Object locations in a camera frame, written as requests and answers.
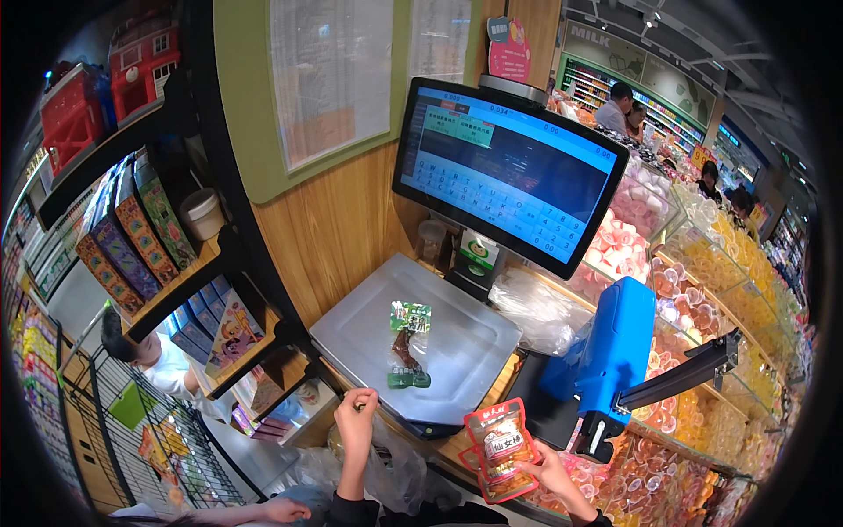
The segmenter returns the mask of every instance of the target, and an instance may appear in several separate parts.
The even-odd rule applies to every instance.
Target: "black sleeve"
[[[339,497],[334,492],[334,501],[328,511],[328,527],[373,527],[378,520],[380,503],[362,499],[359,502]]]
[[[613,527],[612,522],[609,521],[608,518],[603,516],[603,511],[597,509],[597,518],[594,519],[593,522],[586,525],[585,527]]]

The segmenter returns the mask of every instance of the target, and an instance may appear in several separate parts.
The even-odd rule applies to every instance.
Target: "green snack package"
[[[386,384],[399,389],[408,386],[430,387],[430,375],[420,363],[427,356],[427,336],[430,334],[429,305],[395,300],[389,312],[389,328],[395,341],[389,352],[389,373]]]

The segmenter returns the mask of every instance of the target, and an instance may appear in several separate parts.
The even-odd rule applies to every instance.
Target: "hand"
[[[533,465],[532,463],[516,461],[515,466],[521,471],[535,476],[539,483],[557,496],[569,495],[571,491],[579,492],[571,481],[571,477],[565,471],[562,460],[559,459],[559,454],[539,440],[535,440],[534,443],[535,449],[539,451],[539,463]]]
[[[366,407],[361,411],[355,410],[361,404]],[[346,398],[334,412],[346,464],[366,465],[372,445],[372,417],[379,407],[378,392],[374,388],[355,388],[346,393]]]
[[[297,519],[309,519],[310,509],[304,503],[288,497],[274,497],[260,505],[268,521],[291,524]]]

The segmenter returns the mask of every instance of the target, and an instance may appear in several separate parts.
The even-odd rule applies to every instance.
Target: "red toy house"
[[[115,30],[108,61],[118,126],[133,111],[164,97],[164,84],[181,58],[178,39],[178,23],[157,11]]]
[[[96,148],[96,141],[110,128],[102,100],[108,95],[105,75],[84,62],[75,66],[63,62],[60,69],[53,72],[60,79],[40,103],[42,146],[56,176],[82,151]]]

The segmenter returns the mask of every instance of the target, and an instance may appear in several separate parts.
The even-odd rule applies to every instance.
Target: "pink sign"
[[[504,26],[508,25],[508,28],[505,28],[508,31],[504,34],[500,31],[502,25],[498,23],[499,20],[496,19],[495,24],[487,25],[491,40],[489,74],[526,83],[529,75],[530,52],[524,27],[519,19],[513,19],[512,22],[504,24]]]

